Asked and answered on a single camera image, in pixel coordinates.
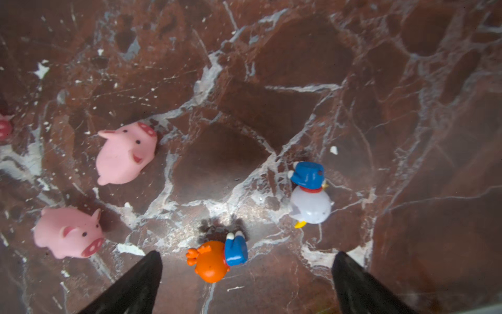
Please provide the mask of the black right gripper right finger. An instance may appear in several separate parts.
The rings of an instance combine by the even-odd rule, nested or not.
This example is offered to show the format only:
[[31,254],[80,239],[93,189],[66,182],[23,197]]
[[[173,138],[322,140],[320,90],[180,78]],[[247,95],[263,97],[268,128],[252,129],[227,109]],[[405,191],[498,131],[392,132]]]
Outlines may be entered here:
[[415,313],[345,252],[336,254],[332,276],[342,313]]

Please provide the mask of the orange octopus toy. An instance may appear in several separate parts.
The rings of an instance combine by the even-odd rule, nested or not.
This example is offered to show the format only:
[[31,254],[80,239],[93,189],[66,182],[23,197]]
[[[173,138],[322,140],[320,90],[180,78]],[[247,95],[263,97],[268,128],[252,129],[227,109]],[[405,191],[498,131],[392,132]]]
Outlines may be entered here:
[[225,242],[210,241],[186,253],[187,264],[207,283],[221,281],[232,267],[248,261],[248,247],[242,231],[228,233]]

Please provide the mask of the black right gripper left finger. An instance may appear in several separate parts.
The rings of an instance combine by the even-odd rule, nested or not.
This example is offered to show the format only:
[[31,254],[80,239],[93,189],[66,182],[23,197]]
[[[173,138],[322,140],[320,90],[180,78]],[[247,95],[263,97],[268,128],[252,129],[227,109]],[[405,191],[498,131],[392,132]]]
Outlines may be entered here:
[[163,264],[158,251],[150,251],[81,313],[152,313]]

